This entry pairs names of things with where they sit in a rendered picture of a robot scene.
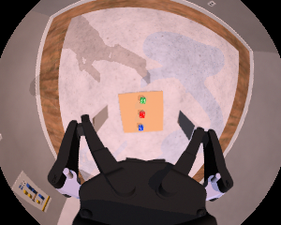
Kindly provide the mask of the green die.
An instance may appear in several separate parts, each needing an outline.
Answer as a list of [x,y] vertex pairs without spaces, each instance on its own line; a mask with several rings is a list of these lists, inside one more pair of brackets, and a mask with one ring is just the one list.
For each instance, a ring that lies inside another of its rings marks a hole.
[[141,103],[141,104],[145,104],[145,101],[146,101],[146,97],[141,97],[141,98],[140,98],[140,103]]

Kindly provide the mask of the orange flat mat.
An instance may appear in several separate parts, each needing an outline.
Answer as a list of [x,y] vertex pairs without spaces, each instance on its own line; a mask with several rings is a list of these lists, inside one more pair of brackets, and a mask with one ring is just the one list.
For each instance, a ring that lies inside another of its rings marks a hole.
[[[118,98],[124,133],[163,130],[163,91],[118,94]],[[141,98],[146,98],[145,104]],[[140,112],[145,112],[144,118]]]

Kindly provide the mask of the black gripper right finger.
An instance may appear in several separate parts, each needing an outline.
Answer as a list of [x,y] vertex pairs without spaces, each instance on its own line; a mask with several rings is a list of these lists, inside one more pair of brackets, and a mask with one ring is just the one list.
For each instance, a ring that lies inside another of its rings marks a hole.
[[182,188],[203,143],[203,186],[207,192],[206,201],[213,202],[233,187],[217,135],[213,129],[204,131],[184,110],[179,111],[177,123],[190,143],[164,177],[158,191],[164,197],[172,197]]

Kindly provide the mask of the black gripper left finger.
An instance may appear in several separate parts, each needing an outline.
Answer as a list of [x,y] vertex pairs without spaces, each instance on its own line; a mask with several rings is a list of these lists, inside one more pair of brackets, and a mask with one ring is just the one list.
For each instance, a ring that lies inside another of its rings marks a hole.
[[115,193],[121,197],[129,197],[134,194],[135,180],[121,167],[97,135],[108,118],[108,104],[104,104],[90,116],[83,114],[81,123],[78,123],[77,120],[69,122],[57,159],[48,174],[49,183],[65,197],[80,198],[79,151],[81,136],[85,136],[99,171],[103,172]]

